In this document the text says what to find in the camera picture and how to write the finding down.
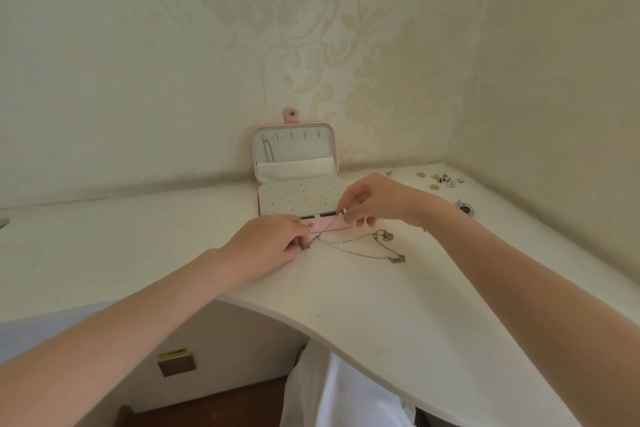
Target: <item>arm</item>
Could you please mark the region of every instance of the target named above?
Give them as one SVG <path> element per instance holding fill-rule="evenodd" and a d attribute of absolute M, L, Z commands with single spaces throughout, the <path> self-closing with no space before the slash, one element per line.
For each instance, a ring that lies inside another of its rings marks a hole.
<path fill-rule="evenodd" d="M 217 295 L 292 261 L 308 243 L 295 216 L 249 221 L 222 248 L 0 366 L 0 423 L 69 427 Z"/>
<path fill-rule="evenodd" d="M 372 174 L 349 186 L 345 220 L 427 230 L 585 427 L 640 422 L 640 327 L 508 245 L 444 199 Z"/>

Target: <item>desk surface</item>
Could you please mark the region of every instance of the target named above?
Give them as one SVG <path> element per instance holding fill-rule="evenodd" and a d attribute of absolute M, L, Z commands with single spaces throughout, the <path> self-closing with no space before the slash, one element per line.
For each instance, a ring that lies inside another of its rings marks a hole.
<path fill-rule="evenodd" d="M 635 284 L 448 169 L 465 182 L 434 193 L 467 201 L 485 227 L 640 323 Z M 405 167 L 392 177 L 428 190 L 429 176 L 444 170 L 444 164 Z M 347 182 L 364 175 L 341 174 Z M 5 211 L 11 223 L 0 232 L 0 323 L 87 310 L 147 286 L 225 243 L 255 215 L 256 192 L 257 184 L 242 183 Z M 406 255 L 405 264 L 315 243 L 294 263 L 221 299 L 298 328 L 455 424 L 578 426 L 440 245 L 404 223 L 380 227 L 396 235 L 392 247 Z M 371 255 L 381 251 L 372 241 L 357 246 Z"/>

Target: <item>hand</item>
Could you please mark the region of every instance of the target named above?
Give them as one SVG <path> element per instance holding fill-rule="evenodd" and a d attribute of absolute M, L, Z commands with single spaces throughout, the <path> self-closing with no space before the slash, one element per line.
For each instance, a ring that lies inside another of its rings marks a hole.
<path fill-rule="evenodd" d="M 427 192 L 405 186 L 374 172 L 351 184 L 344 191 L 338 202 L 338 212 L 346 208 L 345 222 L 355 221 L 359 227 L 366 221 L 373 228 L 378 218 L 411 223 L 412 209 L 429 196 Z"/>
<path fill-rule="evenodd" d="M 247 221 L 220 253 L 249 280 L 292 261 L 308 243 L 309 228 L 298 216 L 272 214 Z"/>

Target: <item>necklace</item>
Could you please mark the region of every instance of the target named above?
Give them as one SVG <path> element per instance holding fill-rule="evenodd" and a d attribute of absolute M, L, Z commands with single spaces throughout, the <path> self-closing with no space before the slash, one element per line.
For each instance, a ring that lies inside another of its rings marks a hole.
<path fill-rule="evenodd" d="M 390 242 L 391 240 L 394 239 L 394 234 L 393 233 L 389 233 L 387 230 L 377 230 L 374 233 L 367 233 L 365 235 L 361 235 L 359 237 L 356 237 L 354 239 L 351 240 L 343 240 L 343 241 L 329 241 L 329 240 L 323 240 L 321 238 L 322 234 L 333 224 L 335 223 L 336 220 L 338 220 L 340 218 L 340 216 L 337 216 L 335 218 L 335 220 L 332 220 L 328 225 L 326 225 L 326 227 L 324 227 L 324 230 L 322 230 L 320 233 L 318 233 L 307 245 L 306 248 L 309 248 L 311 246 L 311 244 L 315 241 L 318 240 L 321 243 L 324 243 L 327 246 L 330 246 L 332 248 L 335 248 L 336 250 L 340 250 L 341 252 L 346 252 L 346 253 L 351 253 L 352 255 L 358 255 L 359 257 L 365 257 L 366 259 L 380 259 L 380 260 L 388 260 L 389 262 L 391 262 L 392 264 L 403 264 L 404 262 L 406 262 L 406 257 L 404 255 L 401 255 L 399 253 L 397 253 L 395 250 L 391 250 L 387 245 L 383 244 L 380 239 L 382 239 L 382 241 L 385 242 Z M 391 253 L 394 253 L 396 256 L 395 257 L 374 257 L 373 255 L 364 255 L 364 253 L 357 253 L 357 252 L 352 252 L 351 250 L 345 250 L 344 248 L 341 248 L 337 245 L 340 245 L 342 243 L 351 243 L 354 242 L 356 240 L 360 240 L 361 238 L 366 238 L 366 237 L 372 237 L 376 243 L 378 243 L 378 245 L 380 245 L 381 247 L 385 248 L 386 250 L 388 250 Z"/>

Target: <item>jewelry case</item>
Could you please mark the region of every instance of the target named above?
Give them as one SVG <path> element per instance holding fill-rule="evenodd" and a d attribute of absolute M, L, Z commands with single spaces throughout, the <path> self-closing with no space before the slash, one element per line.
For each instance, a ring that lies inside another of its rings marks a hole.
<path fill-rule="evenodd" d="M 336 175 L 333 128 L 300 124 L 295 108 L 286 108 L 284 116 L 284 125 L 261 126 L 251 137 L 259 214 L 300 216 L 311 232 L 348 227 L 335 217 L 347 186 Z"/>

